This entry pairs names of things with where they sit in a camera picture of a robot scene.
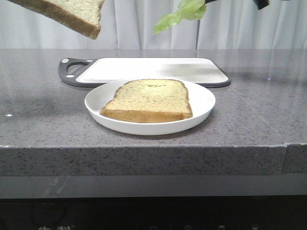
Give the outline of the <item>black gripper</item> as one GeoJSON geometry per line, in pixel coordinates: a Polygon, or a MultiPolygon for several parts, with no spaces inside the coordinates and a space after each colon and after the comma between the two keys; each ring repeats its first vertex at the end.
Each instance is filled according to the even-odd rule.
{"type": "MultiPolygon", "coordinates": [[[[216,0],[205,0],[205,3],[214,2],[216,0]]],[[[269,0],[253,0],[253,2],[256,4],[258,10],[261,10],[267,6],[269,6],[269,0]]]]}

